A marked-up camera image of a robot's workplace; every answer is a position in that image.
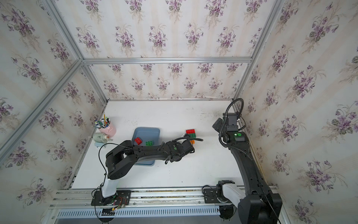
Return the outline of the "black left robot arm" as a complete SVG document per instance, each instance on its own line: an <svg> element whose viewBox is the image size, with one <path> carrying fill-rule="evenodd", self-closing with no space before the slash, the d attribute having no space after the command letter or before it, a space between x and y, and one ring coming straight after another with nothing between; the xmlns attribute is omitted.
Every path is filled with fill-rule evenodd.
<svg viewBox="0 0 358 224"><path fill-rule="evenodd" d="M184 137L157 146L139 146L133 145L131 141L124 141L106 154L103 164L106 168L106 179L100 188L102 197L114 196L117 191L117 180L127 175L137 162L151 160L177 162L194 152L192 143Z"/></svg>

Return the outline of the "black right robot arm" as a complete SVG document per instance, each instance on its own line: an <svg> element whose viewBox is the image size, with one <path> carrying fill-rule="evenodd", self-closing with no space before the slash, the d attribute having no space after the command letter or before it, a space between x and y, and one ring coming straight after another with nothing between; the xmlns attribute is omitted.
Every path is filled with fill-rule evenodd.
<svg viewBox="0 0 358 224"><path fill-rule="evenodd" d="M219 142L229 149L240 170L244 190L233 181L219 181L217 195L229 200L243 224L279 224L282 198L267 185L253 158L247 135L239 130L237 113L224 113L213 124Z"/></svg>

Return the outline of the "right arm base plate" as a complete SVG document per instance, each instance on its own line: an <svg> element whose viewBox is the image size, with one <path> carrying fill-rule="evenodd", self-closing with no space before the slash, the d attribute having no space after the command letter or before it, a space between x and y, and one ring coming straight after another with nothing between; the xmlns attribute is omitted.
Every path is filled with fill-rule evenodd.
<svg viewBox="0 0 358 224"><path fill-rule="evenodd" d="M205 204L214 204L214 203L229 203L232 202L229 199L219 197L217 195L216 189L211 188L209 186L204 186L202 189L202 194L204 196L204 203Z"/></svg>

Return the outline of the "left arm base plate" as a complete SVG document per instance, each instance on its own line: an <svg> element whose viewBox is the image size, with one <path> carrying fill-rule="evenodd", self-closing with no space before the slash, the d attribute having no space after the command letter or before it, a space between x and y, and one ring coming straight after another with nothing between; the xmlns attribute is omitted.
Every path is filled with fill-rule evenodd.
<svg viewBox="0 0 358 224"><path fill-rule="evenodd" d="M117 190L113 196L104 197L101 190L93 193L91 206L117 206L124 207L129 204L131 197L130 190Z"/></svg>

